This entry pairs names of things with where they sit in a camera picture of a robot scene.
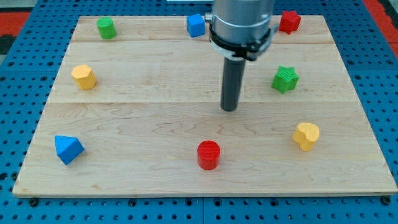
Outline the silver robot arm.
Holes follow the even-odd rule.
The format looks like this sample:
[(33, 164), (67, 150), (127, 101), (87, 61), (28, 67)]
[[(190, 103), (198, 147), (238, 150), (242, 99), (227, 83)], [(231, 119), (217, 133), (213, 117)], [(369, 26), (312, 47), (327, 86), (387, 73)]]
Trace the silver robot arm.
[(211, 31), (233, 44), (248, 44), (269, 30), (274, 0), (214, 0)]

